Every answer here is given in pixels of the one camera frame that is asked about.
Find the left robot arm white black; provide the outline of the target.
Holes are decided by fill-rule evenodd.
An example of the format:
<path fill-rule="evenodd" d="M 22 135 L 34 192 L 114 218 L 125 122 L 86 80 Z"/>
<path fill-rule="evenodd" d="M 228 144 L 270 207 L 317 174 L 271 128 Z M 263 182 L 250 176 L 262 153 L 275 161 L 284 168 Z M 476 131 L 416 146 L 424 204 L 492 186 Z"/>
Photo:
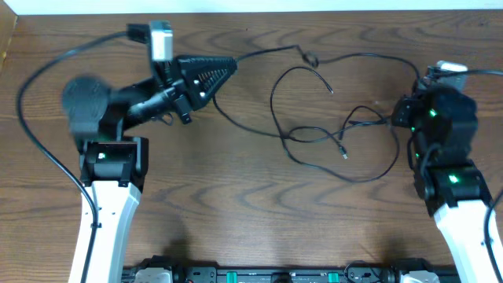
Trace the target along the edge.
<path fill-rule="evenodd" d="M 232 57 L 180 55 L 155 78 L 114 89 L 96 76 L 71 80 L 62 105 L 79 152 L 82 218 L 71 282 L 118 282 L 130 224 L 149 167 L 149 141 L 125 131 L 174 113 L 190 123 L 237 70 Z"/>

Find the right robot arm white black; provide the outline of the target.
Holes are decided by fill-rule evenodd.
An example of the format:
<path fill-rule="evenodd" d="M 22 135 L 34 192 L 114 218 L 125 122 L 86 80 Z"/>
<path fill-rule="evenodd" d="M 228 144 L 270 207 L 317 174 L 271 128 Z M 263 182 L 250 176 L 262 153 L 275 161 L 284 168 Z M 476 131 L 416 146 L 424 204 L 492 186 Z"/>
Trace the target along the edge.
<path fill-rule="evenodd" d="M 482 172 L 470 159 L 478 130 L 476 102 L 451 86 L 402 97 L 391 115 L 407 128 L 407 160 L 417 195 L 452 255 L 462 282 L 500 282 L 502 243 Z"/>

